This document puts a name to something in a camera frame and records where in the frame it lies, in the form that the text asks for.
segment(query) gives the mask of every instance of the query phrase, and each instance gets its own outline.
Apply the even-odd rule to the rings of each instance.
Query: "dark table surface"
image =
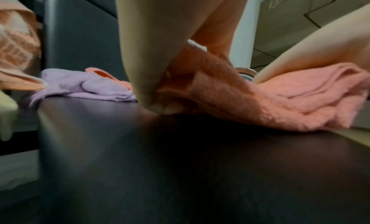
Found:
[[[370,223],[370,149],[136,103],[39,109],[42,223]]]

